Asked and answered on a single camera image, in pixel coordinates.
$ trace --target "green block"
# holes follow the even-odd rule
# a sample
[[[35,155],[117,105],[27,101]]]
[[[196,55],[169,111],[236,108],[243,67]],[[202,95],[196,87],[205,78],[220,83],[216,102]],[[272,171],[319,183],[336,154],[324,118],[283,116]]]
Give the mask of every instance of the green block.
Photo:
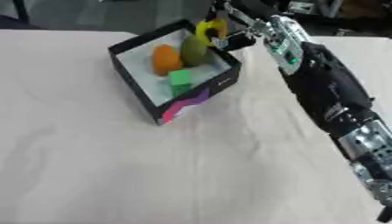
[[[169,81],[173,95],[182,95],[191,89],[191,72],[189,70],[169,72]]]

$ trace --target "yellow ring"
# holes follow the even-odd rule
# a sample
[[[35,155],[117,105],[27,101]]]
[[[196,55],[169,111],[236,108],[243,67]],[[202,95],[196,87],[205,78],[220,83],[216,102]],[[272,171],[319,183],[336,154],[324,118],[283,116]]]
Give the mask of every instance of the yellow ring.
[[[214,28],[218,31],[220,39],[224,39],[228,35],[228,25],[224,18],[215,18],[209,22],[200,21],[196,26],[196,37],[207,46],[214,46],[206,35],[206,30]]]

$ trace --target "black box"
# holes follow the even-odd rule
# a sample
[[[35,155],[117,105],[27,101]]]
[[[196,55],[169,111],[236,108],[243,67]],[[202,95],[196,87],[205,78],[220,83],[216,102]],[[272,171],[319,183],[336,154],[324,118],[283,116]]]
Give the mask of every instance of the black box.
[[[168,123],[180,114],[182,108],[202,103],[238,81],[241,62],[226,52],[210,47],[211,63],[192,68],[195,79],[192,89],[177,97],[170,96],[167,80],[152,72],[152,49],[161,44],[179,48],[183,39],[194,32],[193,24],[180,20],[108,49],[115,69],[157,124]]]

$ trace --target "green fruit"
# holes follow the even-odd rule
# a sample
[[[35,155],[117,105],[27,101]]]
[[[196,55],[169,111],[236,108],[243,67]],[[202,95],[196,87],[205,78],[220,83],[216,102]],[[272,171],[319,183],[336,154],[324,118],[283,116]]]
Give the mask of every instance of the green fruit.
[[[207,56],[207,46],[196,36],[189,36],[181,46],[181,59],[188,67],[196,67],[204,63]]]

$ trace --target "white table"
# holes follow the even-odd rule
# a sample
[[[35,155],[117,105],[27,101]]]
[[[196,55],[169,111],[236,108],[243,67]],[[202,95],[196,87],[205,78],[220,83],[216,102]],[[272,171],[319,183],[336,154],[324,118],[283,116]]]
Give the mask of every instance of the white table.
[[[238,85],[158,127],[109,60],[130,36],[0,31],[0,223],[376,223],[262,45]],[[390,41],[321,40],[392,123]]]

